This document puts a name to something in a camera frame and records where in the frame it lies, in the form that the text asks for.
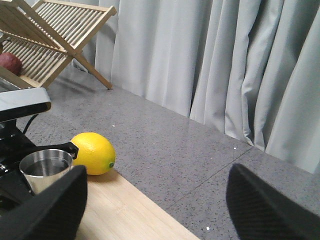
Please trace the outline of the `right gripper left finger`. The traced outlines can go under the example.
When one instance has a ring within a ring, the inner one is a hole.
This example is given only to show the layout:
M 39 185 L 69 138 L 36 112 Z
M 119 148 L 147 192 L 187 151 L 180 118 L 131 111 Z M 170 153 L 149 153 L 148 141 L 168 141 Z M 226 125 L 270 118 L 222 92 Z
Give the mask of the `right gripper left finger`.
M 38 195 L 0 218 L 2 240 L 73 240 L 84 215 L 87 172 L 73 167 Z

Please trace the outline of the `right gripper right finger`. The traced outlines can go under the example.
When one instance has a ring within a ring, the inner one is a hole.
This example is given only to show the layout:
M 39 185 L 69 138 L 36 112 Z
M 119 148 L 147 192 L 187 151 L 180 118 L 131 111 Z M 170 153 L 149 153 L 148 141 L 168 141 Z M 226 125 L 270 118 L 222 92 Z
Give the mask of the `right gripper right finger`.
M 320 218 L 242 164 L 228 175 L 226 204 L 241 240 L 318 240 Z

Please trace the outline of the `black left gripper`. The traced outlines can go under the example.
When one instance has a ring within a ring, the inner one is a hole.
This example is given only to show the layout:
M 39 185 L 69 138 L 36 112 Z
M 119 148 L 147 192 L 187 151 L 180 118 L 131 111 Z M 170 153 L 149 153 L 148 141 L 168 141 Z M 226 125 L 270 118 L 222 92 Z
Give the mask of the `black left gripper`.
M 26 136 L 32 120 L 20 131 L 16 120 L 0 124 L 0 211 L 6 213 L 18 205 L 33 198 L 32 191 L 19 170 L 24 150 L 35 146 Z M 57 149 L 69 153 L 73 160 L 78 156 L 79 148 L 72 142 L 36 146 L 32 152 Z

